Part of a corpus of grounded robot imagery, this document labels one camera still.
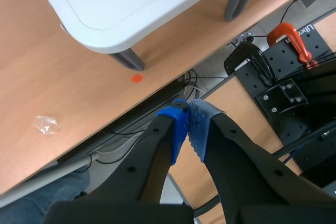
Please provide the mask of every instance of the blue gripper pad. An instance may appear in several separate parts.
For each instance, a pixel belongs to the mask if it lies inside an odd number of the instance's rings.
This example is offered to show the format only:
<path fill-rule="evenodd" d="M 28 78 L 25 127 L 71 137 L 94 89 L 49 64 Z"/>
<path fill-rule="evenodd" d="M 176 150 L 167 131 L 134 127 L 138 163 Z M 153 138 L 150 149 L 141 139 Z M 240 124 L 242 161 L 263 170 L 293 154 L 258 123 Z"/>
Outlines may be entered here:
<path fill-rule="evenodd" d="M 190 123 L 189 123 L 189 141 L 194 151 L 200 157 L 201 162 L 204 162 L 206 143 L 209 133 L 210 120 L 214 115 L 224 113 L 212 104 L 194 99 L 189 103 Z"/>
<path fill-rule="evenodd" d="M 180 105 L 180 104 L 188 103 L 185 100 L 175 100 L 172 105 Z M 187 137 L 188 126 L 189 126 L 189 110 L 183 111 L 182 109 L 167 106 L 160 110 L 156 115 L 168 115 L 172 117 L 175 121 L 174 128 L 174 142 L 173 142 L 173 156 L 172 156 L 172 165 L 176 163 L 177 157 L 180 153 L 182 144 Z"/>

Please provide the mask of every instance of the gray floor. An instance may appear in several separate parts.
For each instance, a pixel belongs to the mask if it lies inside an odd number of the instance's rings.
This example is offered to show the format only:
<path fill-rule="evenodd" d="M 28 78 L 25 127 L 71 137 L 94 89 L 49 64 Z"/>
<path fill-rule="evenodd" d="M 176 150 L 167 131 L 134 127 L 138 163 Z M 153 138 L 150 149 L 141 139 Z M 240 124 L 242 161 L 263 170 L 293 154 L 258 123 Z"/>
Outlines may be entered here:
<path fill-rule="evenodd" d="M 261 20 L 257 25 L 251 28 L 249 31 L 254 33 L 254 35 L 266 35 L 272 31 L 280 22 L 281 17 L 288 5 L 284 6 L 275 13 L 267 16 Z M 317 0 L 311 6 L 306 8 L 301 1 L 294 3 L 286 17 L 285 22 L 292 23 L 297 28 L 305 25 L 311 20 L 321 16 L 327 11 L 336 7 L 336 0 Z M 268 45 L 265 38 L 255 38 L 254 43 L 261 49 L 266 50 Z M 234 50 L 233 45 L 223 46 L 219 48 L 213 55 L 204 60 L 202 63 L 197 65 L 194 70 L 199 76 L 207 77 L 225 77 L 227 76 L 223 62 L 229 56 L 229 54 Z M 221 79 L 203 79 L 201 80 L 199 87 L 204 92 L 208 92 L 210 89 L 215 87 Z M 102 160 L 111 161 L 117 159 L 115 154 L 104 154 Z M 91 191 L 99 186 L 119 165 L 120 162 L 112 165 L 102 165 L 94 162 L 90 167 L 91 183 L 87 191 Z M 180 197 L 177 190 L 174 188 L 172 182 L 167 178 L 164 184 L 164 190 L 161 197 L 162 203 L 169 204 L 180 204 L 182 203 L 182 198 Z"/>

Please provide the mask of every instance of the denim jeans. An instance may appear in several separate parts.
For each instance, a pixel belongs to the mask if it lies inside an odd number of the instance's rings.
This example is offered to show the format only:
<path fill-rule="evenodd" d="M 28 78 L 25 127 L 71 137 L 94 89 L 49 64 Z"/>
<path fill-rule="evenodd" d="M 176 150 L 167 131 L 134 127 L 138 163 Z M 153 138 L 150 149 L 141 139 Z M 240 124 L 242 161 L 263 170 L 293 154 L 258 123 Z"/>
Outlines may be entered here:
<path fill-rule="evenodd" d="M 61 200 L 73 200 L 90 182 L 89 171 L 70 173 L 17 201 L 0 208 L 1 224 L 41 224 L 49 207 Z"/>

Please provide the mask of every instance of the plastic wrapper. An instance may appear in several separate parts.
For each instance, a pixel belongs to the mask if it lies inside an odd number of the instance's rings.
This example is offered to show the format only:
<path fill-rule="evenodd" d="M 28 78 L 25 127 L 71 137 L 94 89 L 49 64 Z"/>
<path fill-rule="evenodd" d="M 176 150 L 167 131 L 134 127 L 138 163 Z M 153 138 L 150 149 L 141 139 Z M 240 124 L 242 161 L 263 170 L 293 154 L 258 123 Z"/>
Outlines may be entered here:
<path fill-rule="evenodd" d="M 51 116 L 38 115 L 35 117 L 34 126 L 43 134 L 50 135 L 59 131 L 56 118 Z"/>

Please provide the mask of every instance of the wooden desk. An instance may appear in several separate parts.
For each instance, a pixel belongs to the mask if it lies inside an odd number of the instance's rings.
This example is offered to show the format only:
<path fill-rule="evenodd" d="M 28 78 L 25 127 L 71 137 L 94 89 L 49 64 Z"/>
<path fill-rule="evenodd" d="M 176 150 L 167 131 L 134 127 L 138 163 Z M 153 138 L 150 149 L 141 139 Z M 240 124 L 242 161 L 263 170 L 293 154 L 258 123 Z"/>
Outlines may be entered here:
<path fill-rule="evenodd" d="M 137 43 L 144 79 L 89 51 L 59 27 L 47 0 L 0 0 L 0 194 L 204 60 L 289 0 L 250 0 L 233 22 L 227 0 L 202 0 Z M 43 135 L 37 115 L 56 117 Z"/>
<path fill-rule="evenodd" d="M 315 28 L 331 50 L 335 51 L 336 13 L 316 23 Z M 225 111 L 256 144 L 270 153 L 282 147 L 279 138 L 236 77 L 212 93 L 206 101 Z M 293 160 L 290 160 L 287 166 L 296 174 L 301 173 Z M 189 141 L 184 142 L 176 165 L 171 167 L 170 173 L 193 208 L 203 205 L 217 195 L 210 174 Z M 220 204 L 199 218 L 202 223 L 225 223 Z"/>

